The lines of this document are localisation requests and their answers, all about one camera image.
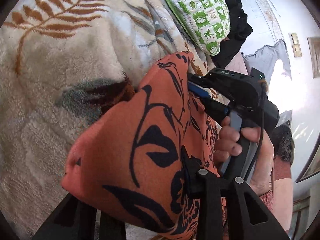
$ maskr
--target checkered pillow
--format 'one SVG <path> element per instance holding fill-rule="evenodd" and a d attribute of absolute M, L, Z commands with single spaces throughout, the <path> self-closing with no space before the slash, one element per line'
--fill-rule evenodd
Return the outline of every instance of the checkered pillow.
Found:
<path fill-rule="evenodd" d="M 183 28 L 206 54 L 217 55 L 230 32 L 225 0 L 166 0 Z"/>

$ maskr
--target human hand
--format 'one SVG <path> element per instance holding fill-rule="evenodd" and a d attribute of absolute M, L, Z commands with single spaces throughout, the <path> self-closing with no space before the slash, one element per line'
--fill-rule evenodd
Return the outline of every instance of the human hand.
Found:
<path fill-rule="evenodd" d="M 236 142 L 240 138 L 240 133 L 230 127 L 230 117 L 226 117 L 221 123 L 219 140 L 215 143 L 215 153 L 213 161 L 216 166 L 225 162 L 229 156 L 238 156 L 242 152 L 242 147 Z M 243 128 L 242 135 L 249 141 L 258 143 L 260 138 L 260 127 Z M 258 195 L 264 195 L 269 191 L 269 178 L 273 167 L 273 145 L 266 131 L 264 131 L 263 141 L 259 156 L 250 180 L 250 187 Z"/>

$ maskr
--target round metal bolt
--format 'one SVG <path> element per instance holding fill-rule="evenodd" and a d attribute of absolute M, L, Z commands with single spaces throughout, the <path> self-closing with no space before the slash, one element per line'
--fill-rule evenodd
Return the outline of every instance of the round metal bolt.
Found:
<path fill-rule="evenodd" d="M 208 174 L 208 171 L 206 169 L 199 169 L 198 173 L 200 175 L 207 175 Z"/>
<path fill-rule="evenodd" d="M 235 182 L 238 184 L 242 184 L 244 182 L 244 180 L 241 177 L 236 177 Z"/>

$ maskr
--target picture frame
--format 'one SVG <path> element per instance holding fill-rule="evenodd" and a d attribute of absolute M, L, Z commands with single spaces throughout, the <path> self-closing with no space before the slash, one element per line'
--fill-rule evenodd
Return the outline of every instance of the picture frame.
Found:
<path fill-rule="evenodd" d="M 313 78 L 320 77 L 320 37 L 308 38 L 312 69 L 313 69 Z"/>
<path fill-rule="evenodd" d="M 302 172 L 298 176 L 296 182 L 304 181 L 305 179 L 309 179 L 310 177 L 318 174 L 320 172 L 320 134 L 318 136 L 318 140 L 316 145 L 310 155 L 305 167 Z"/>

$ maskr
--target beige fleece blanket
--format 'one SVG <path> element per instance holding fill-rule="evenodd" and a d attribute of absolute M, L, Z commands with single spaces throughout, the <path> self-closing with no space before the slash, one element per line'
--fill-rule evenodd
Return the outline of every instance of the beige fleece blanket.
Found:
<path fill-rule="evenodd" d="M 0 209 L 30 238 L 67 192 L 75 139 L 128 100 L 151 65 L 191 50 L 159 0 L 20 0 L 0 29 Z"/>

